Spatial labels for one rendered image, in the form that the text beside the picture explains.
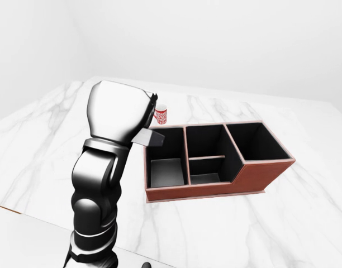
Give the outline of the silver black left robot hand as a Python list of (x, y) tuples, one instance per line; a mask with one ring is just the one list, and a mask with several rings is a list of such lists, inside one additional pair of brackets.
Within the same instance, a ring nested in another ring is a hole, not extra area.
[(129, 146), (163, 145), (165, 137), (149, 126), (154, 117), (156, 93), (103, 80), (91, 89), (87, 118), (91, 136)]

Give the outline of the red-brown desk caddy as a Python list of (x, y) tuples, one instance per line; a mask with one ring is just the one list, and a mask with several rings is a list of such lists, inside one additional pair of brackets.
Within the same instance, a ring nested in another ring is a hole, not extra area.
[(146, 200), (262, 193), (295, 161), (262, 121), (159, 126), (144, 149)]

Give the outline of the red and white patterned mug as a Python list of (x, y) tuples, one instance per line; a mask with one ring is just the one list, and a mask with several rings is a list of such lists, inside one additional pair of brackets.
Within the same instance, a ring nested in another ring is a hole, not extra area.
[(154, 117), (160, 125), (167, 122), (167, 106), (165, 104), (157, 104), (155, 107)]

